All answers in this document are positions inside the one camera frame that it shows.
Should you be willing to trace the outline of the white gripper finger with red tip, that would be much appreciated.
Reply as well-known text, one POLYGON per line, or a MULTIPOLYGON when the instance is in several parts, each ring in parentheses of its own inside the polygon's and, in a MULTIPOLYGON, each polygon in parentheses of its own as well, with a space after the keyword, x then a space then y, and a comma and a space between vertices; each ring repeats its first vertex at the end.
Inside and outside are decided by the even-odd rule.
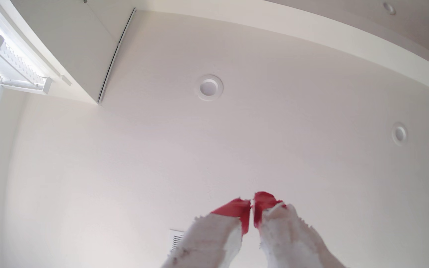
POLYGON ((292 204, 268 192, 254 194, 254 227, 268 268, 344 268, 319 233, 292 204))
POLYGON ((194 220, 162 268, 228 268, 249 229, 251 201, 235 198, 194 220))

